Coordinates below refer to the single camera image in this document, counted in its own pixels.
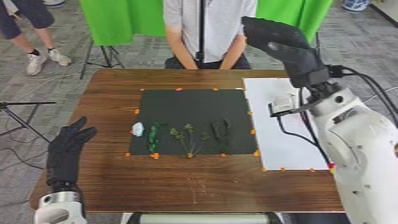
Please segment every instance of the green backdrop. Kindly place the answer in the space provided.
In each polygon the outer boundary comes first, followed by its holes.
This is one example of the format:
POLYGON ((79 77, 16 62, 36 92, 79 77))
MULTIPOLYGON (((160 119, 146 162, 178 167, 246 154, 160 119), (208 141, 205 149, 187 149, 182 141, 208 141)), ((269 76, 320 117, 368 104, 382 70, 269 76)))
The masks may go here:
MULTIPOLYGON (((132 43, 134 34, 164 36, 164 0, 80 0, 96 45, 132 43)), ((258 0, 258 18, 297 26, 310 41, 333 0, 258 0)))

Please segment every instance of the tripod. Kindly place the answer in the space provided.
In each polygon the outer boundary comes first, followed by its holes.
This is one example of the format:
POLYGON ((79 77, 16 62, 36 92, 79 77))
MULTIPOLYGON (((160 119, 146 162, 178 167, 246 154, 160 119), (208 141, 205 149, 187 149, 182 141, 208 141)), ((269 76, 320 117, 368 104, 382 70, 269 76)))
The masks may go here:
POLYGON ((6 112, 6 114, 9 115, 9 117, 15 119, 15 121, 20 124, 20 127, 13 128, 4 133, 0 133, 0 137, 4 135, 11 134, 13 132, 16 132, 18 130, 22 130, 23 128, 27 128, 36 133, 36 135, 45 139, 45 141, 50 143, 48 138, 45 137, 45 135, 39 133, 39 131, 31 126, 31 121, 34 119, 34 115, 36 115, 39 106, 45 105, 45 104, 55 104, 55 102, 32 102, 32 103, 31 102, 29 103, 6 103, 6 102, 2 102, 0 103, 0 112, 2 111, 6 112), (27 106, 27 105, 34 105, 34 110, 31 112, 29 119, 25 121, 22 119, 22 117, 15 114, 15 112, 11 111, 9 106, 27 106))
POLYGON ((102 49, 103 59, 105 59, 105 63, 107 63, 105 65, 98 64, 95 62, 89 62, 91 50, 93 50, 93 40, 91 40, 91 46, 89 46, 89 51, 87 51, 87 55, 86 55, 86 62, 84 62, 84 69, 82 69, 82 73, 80 73, 80 80, 84 79, 87 65, 96 65, 96 66, 102 66, 103 68, 114 68, 119 65, 121 68, 127 68, 123 63, 121 63, 119 57, 118 57, 119 52, 118 52, 116 48, 112 46, 109 46, 109 47, 100 46, 100 49, 102 49))
POLYGON ((201 0, 201 9, 199 9, 199 51, 196 53, 196 59, 199 62, 199 69, 205 65, 205 21, 206 21, 206 0, 201 0))

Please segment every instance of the white paper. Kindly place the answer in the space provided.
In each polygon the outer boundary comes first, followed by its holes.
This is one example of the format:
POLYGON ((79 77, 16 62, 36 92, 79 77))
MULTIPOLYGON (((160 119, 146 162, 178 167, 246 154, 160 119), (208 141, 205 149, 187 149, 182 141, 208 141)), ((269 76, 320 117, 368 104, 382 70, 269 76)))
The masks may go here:
MULTIPOLYGON (((253 111, 263 167, 267 170, 281 170, 281 168, 286 170, 327 170, 317 147, 301 138, 283 133, 278 119, 270 117, 269 104, 278 98, 290 95, 295 96, 295 103, 299 103, 299 90, 288 79, 246 79, 246 97, 253 111)), ((283 116, 283 124, 288 132, 311 139, 299 114, 283 116)))

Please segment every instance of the white sneaker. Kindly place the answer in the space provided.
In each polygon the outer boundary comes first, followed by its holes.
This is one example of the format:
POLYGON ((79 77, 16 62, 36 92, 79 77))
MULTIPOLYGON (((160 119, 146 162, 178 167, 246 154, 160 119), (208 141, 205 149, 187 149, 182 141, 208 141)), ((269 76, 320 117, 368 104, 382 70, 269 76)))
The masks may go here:
POLYGON ((43 63, 47 62, 45 55, 29 54, 29 67, 27 67, 27 74, 38 75, 41 72, 43 63))
POLYGON ((63 66, 68 66, 71 64, 71 58, 66 55, 61 54, 57 49, 50 50, 50 54, 48 55, 50 55, 50 59, 55 62, 59 62, 59 64, 63 66))

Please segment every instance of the floor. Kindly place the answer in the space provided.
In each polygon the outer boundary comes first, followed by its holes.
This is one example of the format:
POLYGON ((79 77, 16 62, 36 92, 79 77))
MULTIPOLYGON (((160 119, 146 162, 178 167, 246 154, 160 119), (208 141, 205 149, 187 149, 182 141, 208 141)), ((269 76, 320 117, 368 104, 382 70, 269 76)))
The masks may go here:
MULTIPOLYGON (((89 47, 89 31, 79 0, 68 0, 63 8, 52 9, 57 23, 52 27, 57 47, 73 58, 73 65, 61 67, 47 62, 39 76, 25 76, 25 57, 11 43, 0 39, 0 101, 55 101, 55 106, 43 106, 32 125, 52 139, 59 128, 66 125, 87 82, 98 67, 91 66, 84 81, 79 80, 82 62, 89 47)), ((38 36, 25 20, 20 21, 29 39, 43 49, 38 36)), ((340 6, 331 9, 320 29, 322 57, 326 63, 345 64, 370 74, 386 89, 398 86, 398 29, 373 10, 361 14, 347 13, 340 6)), ((128 46, 118 46, 121 60, 128 68, 162 69, 171 50, 162 37, 137 36, 128 46)), ((281 69, 281 63, 263 52, 247 49, 247 57, 254 69, 281 69)), ((93 60, 100 62, 100 51, 95 48, 93 60)), ((354 92, 368 99, 373 95, 366 85, 356 79, 340 80, 354 92)), ((386 113, 381 102, 370 101, 370 107, 386 113)), ((32 107, 13 106, 11 109, 27 117, 32 107)), ((0 113, 0 133, 16 127, 16 123, 0 113)), ((27 199, 41 175, 41 170, 25 166, 6 148, 13 148, 23 159, 36 157, 47 150, 47 143, 29 131, 0 137, 0 223, 34 223, 34 211, 27 199)), ((29 162, 45 167, 47 155, 29 162)), ((114 224, 119 214, 89 216, 91 223, 114 224)))

